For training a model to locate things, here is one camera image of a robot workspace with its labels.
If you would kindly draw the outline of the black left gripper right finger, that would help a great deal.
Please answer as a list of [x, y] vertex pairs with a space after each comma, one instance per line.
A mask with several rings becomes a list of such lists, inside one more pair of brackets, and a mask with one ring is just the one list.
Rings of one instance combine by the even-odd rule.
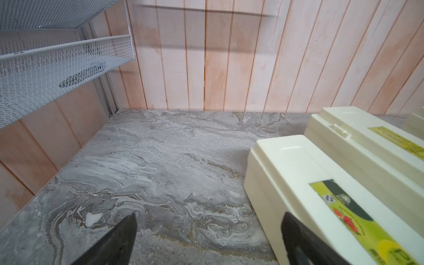
[[285, 213], [280, 229], [291, 265], [349, 264], [292, 213]]

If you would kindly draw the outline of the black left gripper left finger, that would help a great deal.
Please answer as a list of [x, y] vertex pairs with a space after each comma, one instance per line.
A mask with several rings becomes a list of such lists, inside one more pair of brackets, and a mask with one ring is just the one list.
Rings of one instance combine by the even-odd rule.
[[126, 216], [119, 224], [97, 241], [74, 265], [128, 265], [137, 232], [134, 213]]

